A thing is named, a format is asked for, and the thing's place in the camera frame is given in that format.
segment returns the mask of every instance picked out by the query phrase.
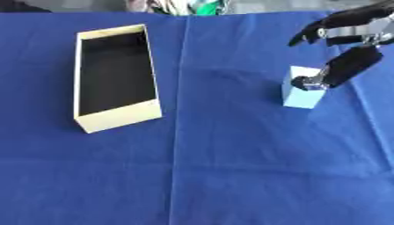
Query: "cardboard box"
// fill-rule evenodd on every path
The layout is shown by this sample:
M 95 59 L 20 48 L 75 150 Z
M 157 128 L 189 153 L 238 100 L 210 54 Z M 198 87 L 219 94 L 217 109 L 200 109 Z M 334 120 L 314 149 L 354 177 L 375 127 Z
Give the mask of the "cardboard box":
M 313 109 L 325 95 L 325 91 L 304 91 L 293 86 L 291 81 L 298 76 L 316 76 L 319 72 L 320 69 L 292 66 L 281 87 L 283 105 L 287 107 Z
M 145 25 L 77 34 L 74 119 L 87 133 L 161 116 Z

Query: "open box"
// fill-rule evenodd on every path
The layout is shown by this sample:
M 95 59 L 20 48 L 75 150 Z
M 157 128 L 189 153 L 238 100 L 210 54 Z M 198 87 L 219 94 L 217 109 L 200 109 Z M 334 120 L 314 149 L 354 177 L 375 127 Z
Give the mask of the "open box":
M 74 119 L 87 133 L 161 116 L 145 25 L 77 34 Z

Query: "light blue block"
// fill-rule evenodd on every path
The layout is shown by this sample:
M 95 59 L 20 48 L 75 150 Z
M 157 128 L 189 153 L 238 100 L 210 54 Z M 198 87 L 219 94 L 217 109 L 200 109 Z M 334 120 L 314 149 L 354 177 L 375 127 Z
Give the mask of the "light blue block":
M 291 80 L 298 76 L 315 76 L 320 69 L 292 66 L 282 85 L 283 105 L 287 107 L 313 109 L 325 91 L 304 91 L 291 85 Z

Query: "blue tablecloth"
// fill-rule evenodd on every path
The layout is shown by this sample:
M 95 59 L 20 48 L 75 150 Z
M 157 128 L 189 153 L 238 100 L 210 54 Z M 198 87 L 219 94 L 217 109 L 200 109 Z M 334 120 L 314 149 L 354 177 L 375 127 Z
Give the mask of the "blue tablecloth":
M 287 47 L 327 14 L 0 15 L 0 224 L 392 225 L 394 48 L 313 111 L 281 106 Z M 76 32 L 148 25 L 164 118 L 84 134 Z

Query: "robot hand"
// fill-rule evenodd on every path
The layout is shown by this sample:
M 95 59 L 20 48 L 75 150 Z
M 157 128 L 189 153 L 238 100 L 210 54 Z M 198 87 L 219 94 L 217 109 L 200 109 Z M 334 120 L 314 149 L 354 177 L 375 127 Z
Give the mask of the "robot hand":
M 362 42 L 329 61 L 317 76 L 301 76 L 292 81 L 306 91 L 326 90 L 343 84 L 378 63 L 383 55 L 376 46 L 394 43 L 394 0 L 333 13 L 307 25 L 288 44 L 303 40 L 310 44 L 326 39 L 327 45 Z
M 385 29 L 394 29 L 388 27 L 394 19 L 391 15 L 393 12 L 393 0 L 339 11 L 307 25 L 288 44 L 293 47 L 303 40 L 313 44 L 321 38 L 327 38 L 329 46 L 361 42 L 362 36 L 376 35 L 385 32 Z

